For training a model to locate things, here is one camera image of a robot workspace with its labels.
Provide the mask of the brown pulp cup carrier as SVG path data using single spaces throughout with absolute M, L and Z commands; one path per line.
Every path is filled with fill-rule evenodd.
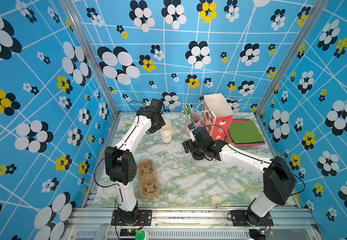
M 137 164 L 137 175 L 140 178 L 139 193 L 143 199 L 149 200 L 160 195 L 161 189 L 153 160 L 140 161 Z

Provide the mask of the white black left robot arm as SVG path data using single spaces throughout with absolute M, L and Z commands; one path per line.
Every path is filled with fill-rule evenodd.
M 133 124 L 124 137 L 114 147 L 105 150 L 105 173 L 114 182 L 120 201 L 117 213 L 128 223 L 134 223 L 138 215 L 138 202 L 133 190 L 137 164 L 133 154 L 145 134 L 153 134 L 165 126 L 163 110 L 163 101 L 152 99 L 149 106 L 136 111 Z

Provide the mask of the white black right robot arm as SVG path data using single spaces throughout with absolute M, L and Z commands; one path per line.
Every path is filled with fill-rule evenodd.
M 263 191 L 248 206 L 245 217 L 252 226 L 260 224 L 276 206 L 284 206 L 296 186 L 296 179 L 285 160 L 260 157 L 240 150 L 223 140 L 214 140 L 203 127 L 191 132 L 191 139 L 182 142 L 186 153 L 195 160 L 215 159 L 238 166 L 263 181 Z

